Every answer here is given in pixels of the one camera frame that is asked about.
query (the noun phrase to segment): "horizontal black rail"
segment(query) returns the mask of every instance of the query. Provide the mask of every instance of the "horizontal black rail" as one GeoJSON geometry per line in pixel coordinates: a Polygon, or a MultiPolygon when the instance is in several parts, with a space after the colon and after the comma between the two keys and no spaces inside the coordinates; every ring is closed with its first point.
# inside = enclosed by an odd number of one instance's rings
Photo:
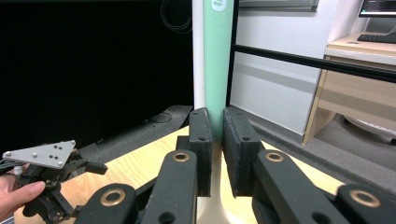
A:
{"type": "Polygon", "coordinates": [[[241,45],[232,45],[232,50],[240,53],[246,53],[283,62],[297,63],[334,72],[346,73],[357,77],[367,77],[371,79],[396,83],[396,72],[387,69],[373,68],[369,66],[350,63],[339,63],[323,59],[305,57],[301,55],[277,52],[268,49],[256,49],[241,45]]]}

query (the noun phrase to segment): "white label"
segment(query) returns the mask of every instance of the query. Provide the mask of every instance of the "white label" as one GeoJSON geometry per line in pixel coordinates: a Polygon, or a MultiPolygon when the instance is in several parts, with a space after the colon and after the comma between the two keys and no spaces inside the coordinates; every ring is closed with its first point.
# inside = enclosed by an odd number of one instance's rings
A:
{"type": "Polygon", "coordinates": [[[227,7],[227,0],[212,0],[212,8],[215,11],[224,11],[227,7]]]}

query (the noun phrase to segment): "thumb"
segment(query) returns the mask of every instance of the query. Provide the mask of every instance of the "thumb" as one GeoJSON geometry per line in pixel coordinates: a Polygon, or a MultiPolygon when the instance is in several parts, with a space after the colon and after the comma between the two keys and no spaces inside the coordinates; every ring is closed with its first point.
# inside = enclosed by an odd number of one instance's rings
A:
{"type": "Polygon", "coordinates": [[[46,185],[43,181],[38,181],[10,192],[7,195],[8,206],[9,207],[20,206],[24,203],[28,203],[32,201],[41,192],[43,192],[45,186],[46,185]]]}

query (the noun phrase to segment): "keyboard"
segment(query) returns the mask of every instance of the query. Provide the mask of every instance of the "keyboard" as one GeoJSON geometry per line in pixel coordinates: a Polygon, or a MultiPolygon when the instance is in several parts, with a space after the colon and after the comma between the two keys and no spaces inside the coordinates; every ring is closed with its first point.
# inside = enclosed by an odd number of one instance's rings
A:
{"type": "Polygon", "coordinates": [[[364,42],[396,44],[396,32],[388,35],[361,35],[358,40],[364,42]]]}

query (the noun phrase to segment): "gray floor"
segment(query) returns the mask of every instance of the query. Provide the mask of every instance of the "gray floor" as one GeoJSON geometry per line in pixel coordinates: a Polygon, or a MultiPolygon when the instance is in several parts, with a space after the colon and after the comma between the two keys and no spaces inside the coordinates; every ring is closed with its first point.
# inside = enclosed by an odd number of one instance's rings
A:
{"type": "MultiPolygon", "coordinates": [[[[91,161],[107,162],[178,130],[192,106],[173,105],[140,126],[81,149],[91,161]]],[[[346,125],[337,115],[307,145],[301,137],[243,111],[262,140],[345,183],[372,186],[396,202],[396,146],[390,138],[346,125]]]]}

